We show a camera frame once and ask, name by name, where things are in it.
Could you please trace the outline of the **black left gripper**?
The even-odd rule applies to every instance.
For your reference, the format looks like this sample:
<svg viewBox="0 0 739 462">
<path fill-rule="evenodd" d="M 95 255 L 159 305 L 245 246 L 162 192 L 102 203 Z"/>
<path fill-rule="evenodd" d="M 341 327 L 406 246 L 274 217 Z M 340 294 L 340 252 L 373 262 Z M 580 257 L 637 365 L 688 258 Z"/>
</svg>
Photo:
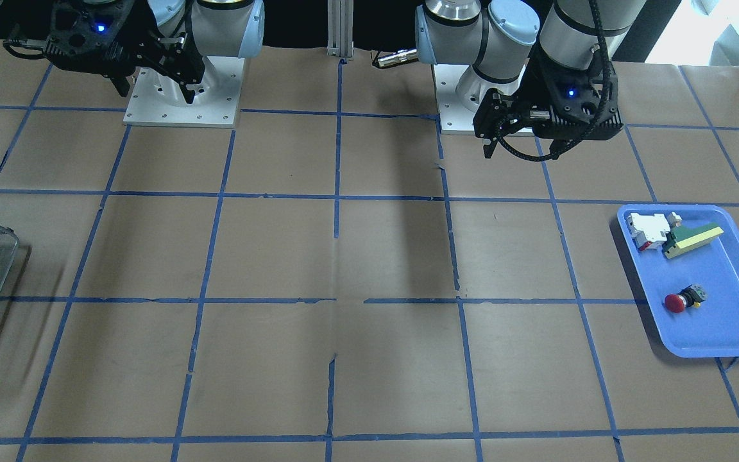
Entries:
<svg viewBox="0 0 739 462">
<path fill-rule="evenodd" d="M 598 113 L 603 90 L 608 93 L 604 111 L 587 140 L 606 141 L 624 128 L 618 108 L 618 75 L 609 67 L 609 85 L 597 67 L 575 70 L 553 61 L 531 61 L 516 97 L 487 90 L 474 115 L 474 134 L 482 140 L 484 158 L 490 160 L 498 140 L 531 128 L 539 138 L 552 139 L 549 155 L 557 160 L 581 143 L 578 138 Z"/>
</svg>

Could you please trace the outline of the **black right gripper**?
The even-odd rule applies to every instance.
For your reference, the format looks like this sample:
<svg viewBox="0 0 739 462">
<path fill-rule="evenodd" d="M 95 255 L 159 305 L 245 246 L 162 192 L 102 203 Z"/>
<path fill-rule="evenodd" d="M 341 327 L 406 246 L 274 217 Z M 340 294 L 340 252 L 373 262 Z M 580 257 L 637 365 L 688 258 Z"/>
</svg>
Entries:
<svg viewBox="0 0 739 462">
<path fill-rule="evenodd" d="M 55 67 L 105 76 L 121 97 L 142 65 L 176 82 L 187 103 L 203 81 L 205 64 L 190 35 L 152 41 L 152 9 L 147 1 L 56 1 L 43 56 Z"/>
</svg>

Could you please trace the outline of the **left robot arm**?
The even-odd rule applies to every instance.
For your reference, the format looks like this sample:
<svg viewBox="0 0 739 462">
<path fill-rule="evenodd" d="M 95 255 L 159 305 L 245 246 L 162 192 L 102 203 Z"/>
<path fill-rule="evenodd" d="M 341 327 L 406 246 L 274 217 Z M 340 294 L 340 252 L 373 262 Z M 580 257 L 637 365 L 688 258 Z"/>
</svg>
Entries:
<svg viewBox="0 0 739 462">
<path fill-rule="evenodd" d="M 554 1 L 545 18 L 522 1 L 425 1 L 416 9 L 421 62 L 463 65 L 457 93 L 485 158 L 502 147 L 557 160 L 624 129 L 612 57 L 643 1 Z"/>
</svg>

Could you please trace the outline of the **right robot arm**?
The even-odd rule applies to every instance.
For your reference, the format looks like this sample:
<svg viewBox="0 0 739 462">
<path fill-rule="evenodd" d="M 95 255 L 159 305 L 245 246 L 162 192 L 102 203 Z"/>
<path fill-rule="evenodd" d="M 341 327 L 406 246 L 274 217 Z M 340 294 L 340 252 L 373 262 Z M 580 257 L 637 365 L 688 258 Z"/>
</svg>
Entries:
<svg viewBox="0 0 739 462">
<path fill-rule="evenodd" d="M 261 1 L 179 1 L 176 26 L 166 31 L 148 1 L 56 1 L 40 50 L 62 70 L 109 79 L 121 96 L 135 70 L 149 68 L 192 103 L 211 56 L 259 54 L 264 13 Z"/>
</svg>

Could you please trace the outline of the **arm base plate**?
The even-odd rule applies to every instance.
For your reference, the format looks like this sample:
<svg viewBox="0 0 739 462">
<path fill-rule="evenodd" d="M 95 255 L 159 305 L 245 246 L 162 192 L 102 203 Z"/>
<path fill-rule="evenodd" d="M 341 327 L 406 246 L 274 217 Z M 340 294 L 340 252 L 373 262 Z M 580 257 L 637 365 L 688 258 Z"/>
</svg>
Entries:
<svg viewBox="0 0 739 462">
<path fill-rule="evenodd" d="M 441 128 L 447 134 L 474 135 L 473 119 L 485 92 L 496 88 L 505 96 L 514 94 L 524 76 L 526 58 L 514 81 L 497 84 L 481 78 L 470 65 L 433 65 L 435 96 Z"/>
<path fill-rule="evenodd" d="M 196 91 L 192 103 L 185 102 L 181 89 L 172 79 L 155 70 L 140 68 L 123 123 L 168 128 L 235 128 L 248 60 L 206 56 L 203 63 L 203 81 L 188 86 Z"/>
</svg>

